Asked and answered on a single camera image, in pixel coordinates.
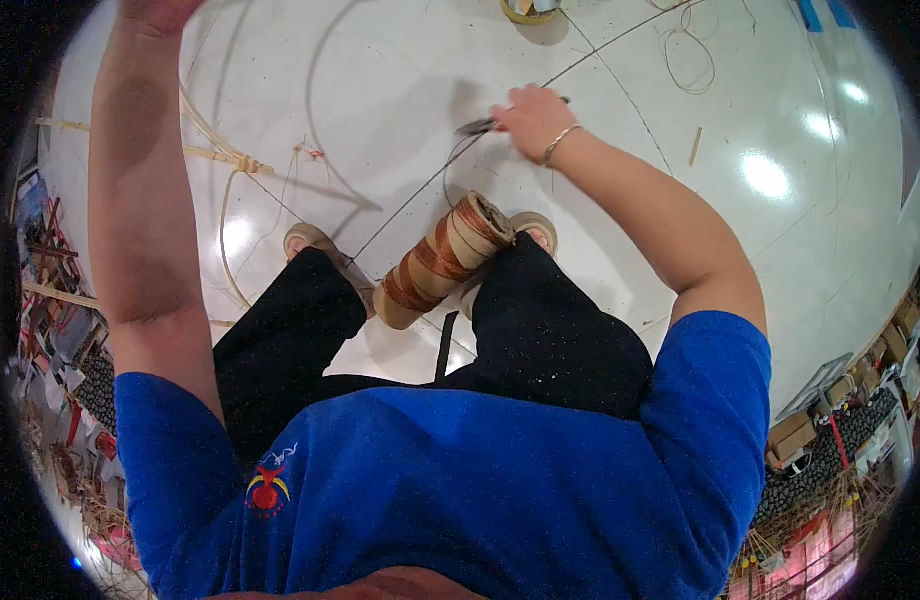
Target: embroidered logo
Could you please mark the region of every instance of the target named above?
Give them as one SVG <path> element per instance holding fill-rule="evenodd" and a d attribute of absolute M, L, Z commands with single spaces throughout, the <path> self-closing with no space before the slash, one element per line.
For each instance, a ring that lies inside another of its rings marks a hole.
<path fill-rule="evenodd" d="M 290 489 L 280 474 L 284 472 L 286 457 L 297 453 L 297 444 L 286 448 L 280 454 L 270 453 L 256 466 L 256 476 L 247 486 L 247 508 L 256 510 L 262 519 L 271 519 L 278 515 L 290 501 Z"/>

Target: toe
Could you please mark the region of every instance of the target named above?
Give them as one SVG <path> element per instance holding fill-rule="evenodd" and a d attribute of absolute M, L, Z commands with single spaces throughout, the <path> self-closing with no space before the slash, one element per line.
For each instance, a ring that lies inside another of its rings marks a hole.
<path fill-rule="evenodd" d="M 533 241 L 537 242 L 537 246 L 540 246 L 544 252 L 550 253 L 550 244 L 547 243 L 547 237 L 544 236 L 542 231 L 539 229 L 527 229 L 526 233 L 530 234 Z"/>
<path fill-rule="evenodd" d="M 286 256 L 290 260 L 297 258 L 297 255 L 304 251 L 304 248 L 307 247 L 307 242 L 302 238 L 295 237 L 290 240 L 290 249 L 287 251 Z"/>

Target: person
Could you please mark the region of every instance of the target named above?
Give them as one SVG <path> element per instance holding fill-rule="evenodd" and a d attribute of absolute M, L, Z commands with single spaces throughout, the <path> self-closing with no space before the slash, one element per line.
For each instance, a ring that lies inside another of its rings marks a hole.
<path fill-rule="evenodd" d="M 440 382 L 323 377 L 369 302 L 310 227 L 213 349 L 177 102 L 201 2 L 120 0 L 92 109 L 89 250 L 154 592 L 718 594 L 764 486 L 769 421 L 763 294 L 727 223 L 527 86 L 492 110 L 497 129 L 597 202 L 677 294 L 656 366 L 536 223 L 473 303 L 477 358 Z"/>

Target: hand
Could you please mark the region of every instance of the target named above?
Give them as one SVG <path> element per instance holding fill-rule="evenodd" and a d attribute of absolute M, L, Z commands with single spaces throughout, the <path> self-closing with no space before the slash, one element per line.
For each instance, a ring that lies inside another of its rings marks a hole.
<path fill-rule="evenodd" d="M 494 106 L 490 116 L 498 132 L 509 132 L 517 150 L 531 162 L 540 164 L 553 140 L 576 125 L 574 113 L 557 92 L 537 87 L 510 90 L 510 108 Z"/>
<path fill-rule="evenodd" d="M 157 38 L 176 36 L 206 0 L 120 0 L 120 17 Z"/>

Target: sandal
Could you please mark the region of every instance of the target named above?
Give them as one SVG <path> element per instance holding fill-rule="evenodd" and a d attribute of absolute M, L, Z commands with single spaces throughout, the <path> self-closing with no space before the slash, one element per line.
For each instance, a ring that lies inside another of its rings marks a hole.
<path fill-rule="evenodd" d="M 283 237 L 283 252 L 286 254 L 287 259 L 290 258 L 290 245 L 295 240 L 302 240 L 308 248 L 315 248 L 324 253 L 333 263 L 333 266 L 336 267 L 336 270 L 340 272 L 340 275 L 352 284 L 353 289 L 367 310 L 367 320 L 369 321 L 377 316 L 377 311 L 374 310 L 374 285 L 357 268 L 353 261 L 348 262 L 348 258 L 337 249 L 334 240 L 323 233 L 316 225 L 309 222 L 298 222 L 290 227 L 290 230 Z"/>
<path fill-rule="evenodd" d="M 517 234 L 527 230 L 537 230 L 546 240 L 547 253 L 550 258 L 557 258 L 557 229 L 550 222 L 550 219 L 536 212 L 521 212 L 510 218 L 510 225 L 513 226 Z M 474 303 L 480 294 L 480 288 L 487 277 L 486 274 L 486 269 L 479 270 L 466 282 L 466 290 L 460 294 L 460 310 L 471 321 L 474 320 Z"/>

